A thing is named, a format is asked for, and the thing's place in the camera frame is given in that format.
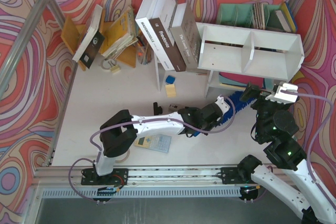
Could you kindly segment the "blue microfiber duster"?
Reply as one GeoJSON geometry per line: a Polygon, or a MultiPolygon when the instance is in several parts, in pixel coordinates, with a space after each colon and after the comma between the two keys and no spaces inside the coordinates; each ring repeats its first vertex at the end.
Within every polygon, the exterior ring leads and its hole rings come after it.
{"type": "Polygon", "coordinates": [[[233,94],[225,99],[225,102],[227,102],[230,107],[229,110],[222,116],[217,126],[223,125],[227,121],[229,122],[224,128],[221,128],[220,130],[215,130],[215,132],[221,133],[222,131],[225,131],[227,128],[229,128],[230,125],[233,123],[233,118],[236,116],[236,114],[256,100],[255,98],[250,98],[247,101],[241,101],[240,97],[242,96],[242,94],[242,91],[235,91],[233,94]]]}

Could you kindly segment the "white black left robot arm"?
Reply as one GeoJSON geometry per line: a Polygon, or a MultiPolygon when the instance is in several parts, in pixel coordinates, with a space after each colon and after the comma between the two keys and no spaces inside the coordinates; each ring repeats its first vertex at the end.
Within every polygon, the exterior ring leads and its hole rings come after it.
{"type": "Polygon", "coordinates": [[[101,147],[94,165],[96,173],[98,176],[111,174],[116,158],[126,153],[138,138],[208,134],[228,111],[229,105],[220,99],[201,109],[186,107],[166,115],[138,116],[121,110],[99,128],[101,147]]]}

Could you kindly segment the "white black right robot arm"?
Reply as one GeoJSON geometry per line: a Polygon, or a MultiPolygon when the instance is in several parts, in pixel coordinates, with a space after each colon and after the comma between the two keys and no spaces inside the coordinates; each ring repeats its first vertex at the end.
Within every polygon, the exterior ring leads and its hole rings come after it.
{"type": "Polygon", "coordinates": [[[264,149],[267,158],[296,188],[287,185],[252,155],[238,164],[238,176],[244,182],[262,185],[301,218],[302,223],[335,223],[335,197],[314,171],[311,152],[294,139],[299,126],[288,109],[305,96],[298,92],[296,85],[282,82],[272,91],[249,83],[240,97],[244,102],[255,99],[251,108],[257,114],[251,137],[258,144],[267,144],[264,149]]]}

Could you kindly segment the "white black stapler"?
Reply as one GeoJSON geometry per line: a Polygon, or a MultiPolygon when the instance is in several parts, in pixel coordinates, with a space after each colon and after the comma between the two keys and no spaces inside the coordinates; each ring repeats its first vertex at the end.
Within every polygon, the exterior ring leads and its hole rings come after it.
{"type": "Polygon", "coordinates": [[[180,105],[180,104],[170,104],[169,105],[169,111],[171,112],[177,112],[178,110],[183,109],[183,108],[185,108],[185,106],[180,105]]]}

